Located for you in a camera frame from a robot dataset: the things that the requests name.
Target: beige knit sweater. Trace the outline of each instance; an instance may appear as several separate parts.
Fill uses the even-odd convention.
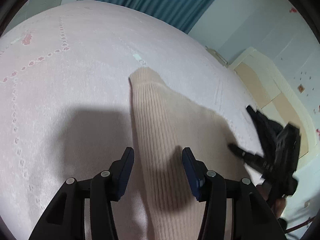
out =
[[[181,162],[182,149],[190,147],[196,159],[224,178],[240,180],[249,175],[227,148],[236,140],[221,116],[172,91],[150,68],[138,69],[130,81],[138,154],[155,239],[195,240],[204,203],[191,194]],[[230,238],[230,219],[228,202],[225,239]]]

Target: metal screw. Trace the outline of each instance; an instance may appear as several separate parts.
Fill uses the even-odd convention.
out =
[[[110,171],[103,171],[101,172],[102,177],[108,177],[110,175]]]
[[[214,177],[214,176],[216,176],[216,173],[214,171],[207,171],[207,175],[209,177]]]
[[[74,182],[75,182],[74,178],[69,178],[69,179],[66,180],[66,183],[69,184],[69,185],[74,183]]]
[[[246,185],[249,185],[251,181],[248,178],[243,178],[242,182]]]

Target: mattress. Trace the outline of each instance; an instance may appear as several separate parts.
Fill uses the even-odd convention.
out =
[[[255,101],[197,41],[104,2],[49,9],[0,39],[0,216],[18,240],[67,178],[92,178],[134,146],[128,77],[141,66],[223,116],[241,147],[261,152],[245,110]],[[112,205],[120,239],[152,238],[140,165]],[[256,184],[260,175],[248,171]]]

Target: brown object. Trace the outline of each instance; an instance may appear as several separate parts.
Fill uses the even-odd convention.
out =
[[[300,86],[298,86],[298,90],[300,93],[302,93],[304,91],[304,87],[302,86],[302,84],[300,84]]]
[[[306,226],[307,224],[311,223],[314,219],[315,219],[315,217],[311,217],[307,221],[305,221],[305,222],[303,222],[303,223],[301,223],[301,224],[299,224],[299,225],[297,225],[297,226],[295,226],[293,228],[287,229],[284,233],[287,234],[287,233],[290,233],[290,232],[292,232],[294,230],[302,228],[302,227]]]
[[[263,197],[263,199],[268,200],[269,198],[268,193],[263,188],[263,186],[257,185],[256,188],[261,194],[261,196]],[[278,198],[275,202],[275,205],[271,208],[271,210],[274,212],[277,219],[281,216],[285,206],[286,206],[286,199],[282,197],[282,198]]]

